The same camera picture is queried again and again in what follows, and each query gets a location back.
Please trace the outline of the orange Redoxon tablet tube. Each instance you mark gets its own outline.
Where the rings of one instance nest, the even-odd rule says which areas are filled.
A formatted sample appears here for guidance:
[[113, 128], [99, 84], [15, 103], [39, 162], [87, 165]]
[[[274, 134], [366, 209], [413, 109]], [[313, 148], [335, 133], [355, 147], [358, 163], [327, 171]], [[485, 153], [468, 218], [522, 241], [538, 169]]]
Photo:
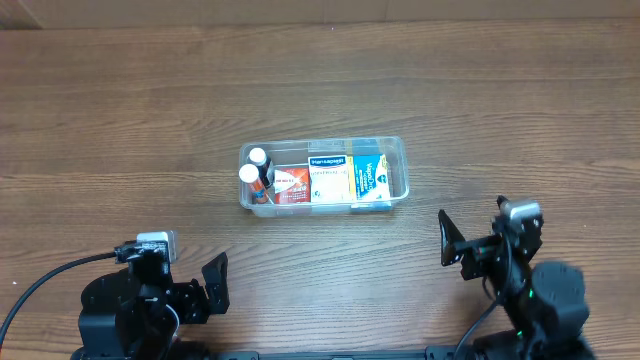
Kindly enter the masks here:
[[259, 169], [253, 164], [244, 164], [239, 169], [239, 178], [251, 191], [255, 201], [265, 204], [270, 201], [267, 188], [260, 178]]

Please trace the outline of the blue VapoDrops box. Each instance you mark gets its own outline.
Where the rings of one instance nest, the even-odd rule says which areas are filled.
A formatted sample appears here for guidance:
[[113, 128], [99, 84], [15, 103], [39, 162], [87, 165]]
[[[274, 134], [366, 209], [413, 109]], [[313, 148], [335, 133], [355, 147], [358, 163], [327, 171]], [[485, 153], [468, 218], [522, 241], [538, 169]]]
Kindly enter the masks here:
[[391, 198], [388, 162], [385, 154], [354, 156], [352, 162], [352, 190], [356, 201]]

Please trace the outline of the orange red medicine box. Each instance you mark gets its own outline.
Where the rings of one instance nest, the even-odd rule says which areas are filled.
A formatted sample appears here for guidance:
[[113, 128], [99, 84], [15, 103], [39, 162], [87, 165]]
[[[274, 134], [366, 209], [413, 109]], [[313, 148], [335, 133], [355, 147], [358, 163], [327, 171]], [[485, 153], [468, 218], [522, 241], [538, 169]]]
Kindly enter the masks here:
[[281, 167], [275, 170], [275, 199], [277, 204], [310, 201], [310, 177], [307, 168]]

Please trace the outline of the dark brown syrup bottle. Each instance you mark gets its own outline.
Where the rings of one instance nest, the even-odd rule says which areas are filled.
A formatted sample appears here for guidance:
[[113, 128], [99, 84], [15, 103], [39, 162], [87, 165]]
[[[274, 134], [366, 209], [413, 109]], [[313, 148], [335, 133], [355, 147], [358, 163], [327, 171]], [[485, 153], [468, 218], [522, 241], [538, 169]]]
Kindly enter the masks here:
[[260, 179], [266, 188], [270, 188], [274, 182], [274, 165], [271, 157], [260, 147], [250, 150], [249, 161], [258, 168]]

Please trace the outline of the white Hansaplast plaster box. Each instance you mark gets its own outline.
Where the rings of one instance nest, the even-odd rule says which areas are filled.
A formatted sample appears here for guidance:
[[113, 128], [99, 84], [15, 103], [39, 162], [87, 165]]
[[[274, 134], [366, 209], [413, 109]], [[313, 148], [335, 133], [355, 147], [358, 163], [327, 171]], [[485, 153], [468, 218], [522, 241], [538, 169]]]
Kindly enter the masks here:
[[351, 199], [346, 155], [308, 158], [312, 203], [342, 203]]

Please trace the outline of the clear plastic container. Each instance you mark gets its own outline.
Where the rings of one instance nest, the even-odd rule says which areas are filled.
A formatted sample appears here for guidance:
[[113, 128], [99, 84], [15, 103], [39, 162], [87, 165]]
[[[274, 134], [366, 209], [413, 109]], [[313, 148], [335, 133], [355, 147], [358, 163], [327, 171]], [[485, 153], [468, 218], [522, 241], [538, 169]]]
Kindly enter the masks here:
[[239, 203], [259, 217], [390, 211], [410, 192], [404, 143], [373, 136], [247, 143], [239, 164], [265, 154], [271, 184], [239, 182]]

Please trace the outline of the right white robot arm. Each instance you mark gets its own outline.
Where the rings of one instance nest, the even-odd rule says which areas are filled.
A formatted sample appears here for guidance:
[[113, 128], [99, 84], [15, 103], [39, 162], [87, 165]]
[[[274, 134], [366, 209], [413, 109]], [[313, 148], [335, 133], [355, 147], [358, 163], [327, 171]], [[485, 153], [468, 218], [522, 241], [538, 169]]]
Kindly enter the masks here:
[[580, 269], [561, 261], [530, 262], [542, 245], [543, 213], [535, 201], [498, 199], [492, 233], [467, 240], [438, 213], [441, 265], [461, 264], [465, 280], [480, 278], [492, 303], [444, 359], [593, 359], [582, 336], [590, 310]]

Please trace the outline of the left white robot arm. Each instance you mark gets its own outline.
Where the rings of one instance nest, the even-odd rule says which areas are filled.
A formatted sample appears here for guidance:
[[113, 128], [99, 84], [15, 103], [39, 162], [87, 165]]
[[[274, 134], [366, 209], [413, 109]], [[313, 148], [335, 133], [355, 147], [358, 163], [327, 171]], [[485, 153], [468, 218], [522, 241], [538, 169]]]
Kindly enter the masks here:
[[206, 360], [200, 342], [179, 339], [182, 325], [205, 324], [227, 312], [228, 257], [222, 252], [202, 267], [205, 283], [176, 283], [165, 255], [132, 255], [128, 267], [104, 275], [81, 294], [78, 326], [82, 347], [73, 360]]

